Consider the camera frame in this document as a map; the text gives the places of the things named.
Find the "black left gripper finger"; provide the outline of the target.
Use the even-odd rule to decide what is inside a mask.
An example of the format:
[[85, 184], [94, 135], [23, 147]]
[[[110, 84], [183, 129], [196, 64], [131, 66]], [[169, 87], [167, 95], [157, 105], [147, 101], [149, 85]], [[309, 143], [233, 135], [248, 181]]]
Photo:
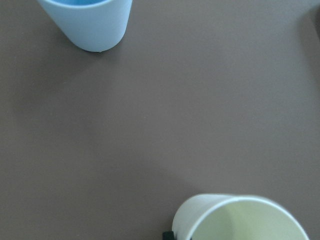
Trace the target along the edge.
[[175, 234], [173, 231], [165, 231], [162, 233], [162, 240], [175, 240]]

